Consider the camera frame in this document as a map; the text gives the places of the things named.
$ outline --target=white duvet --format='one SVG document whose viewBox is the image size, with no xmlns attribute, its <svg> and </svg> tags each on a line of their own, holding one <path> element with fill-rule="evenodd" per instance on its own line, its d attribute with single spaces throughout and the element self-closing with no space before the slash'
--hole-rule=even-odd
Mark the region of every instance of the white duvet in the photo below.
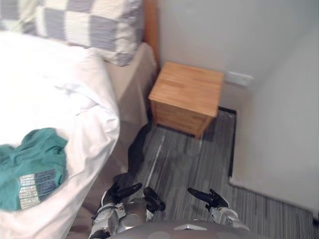
<svg viewBox="0 0 319 239">
<path fill-rule="evenodd" d="M 0 238 L 65 238 L 119 135 L 103 61 L 90 49 L 0 33 L 0 109 L 0 144 L 43 127 L 68 140 L 67 180 L 32 208 L 0 210 Z"/>
</svg>

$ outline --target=green shirt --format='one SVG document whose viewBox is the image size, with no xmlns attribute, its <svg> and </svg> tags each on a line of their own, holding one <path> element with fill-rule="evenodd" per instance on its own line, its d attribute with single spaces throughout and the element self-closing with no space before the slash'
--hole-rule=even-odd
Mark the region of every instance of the green shirt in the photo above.
<svg viewBox="0 0 319 239">
<path fill-rule="evenodd" d="M 53 128 L 33 130 L 20 146 L 0 145 L 0 209 L 16 211 L 46 199 L 65 177 L 67 141 Z"/>
</svg>

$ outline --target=checkered pillowcase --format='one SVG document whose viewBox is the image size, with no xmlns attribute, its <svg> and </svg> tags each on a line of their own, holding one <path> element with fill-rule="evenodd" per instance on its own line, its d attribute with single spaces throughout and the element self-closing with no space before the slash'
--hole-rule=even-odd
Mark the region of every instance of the checkered pillowcase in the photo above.
<svg viewBox="0 0 319 239">
<path fill-rule="evenodd" d="M 33 23 L 39 0 L 0 0 L 0 31 L 35 34 Z"/>
<path fill-rule="evenodd" d="M 42 0 L 37 34 L 94 47 L 104 60 L 127 65 L 142 42 L 143 0 Z"/>
</svg>

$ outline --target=striped carpet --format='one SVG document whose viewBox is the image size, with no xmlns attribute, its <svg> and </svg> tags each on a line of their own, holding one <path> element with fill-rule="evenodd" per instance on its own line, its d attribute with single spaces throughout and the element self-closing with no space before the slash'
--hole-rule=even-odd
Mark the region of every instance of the striped carpet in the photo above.
<svg viewBox="0 0 319 239">
<path fill-rule="evenodd" d="M 223 195 L 251 231 L 272 239 L 319 239 L 311 212 L 228 184 L 236 116 L 219 111 L 201 140 L 163 126 L 147 125 L 130 149 L 130 171 L 117 177 L 122 186 L 142 182 L 166 202 L 154 221 L 209 220 L 205 203 L 188 187 Z M 142 196 L 142 190 L 133 197 Z"/>
</svg>

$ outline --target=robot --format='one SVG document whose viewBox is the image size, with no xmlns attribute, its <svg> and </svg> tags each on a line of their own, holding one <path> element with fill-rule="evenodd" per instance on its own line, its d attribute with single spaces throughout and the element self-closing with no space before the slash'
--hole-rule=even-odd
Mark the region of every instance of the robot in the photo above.
<svg viewBox="0 0 319 239">
<path fill-rule="evenodd" d="M 251 233 L 228 202 L 212 189 L 206 194 L 188 188 L 190 194 L 207 203 L 211 222 L 150 222 L 157 211 L 165 210 L 165 203 L 152 188 L 144 188 L 143 198 L 122 202 L 141 187 L 138 183 L 120 190 L 115 183 L 104 192 L 100 208 L 92 217 L 89 239 L 266 239 Z"/>
</svg>

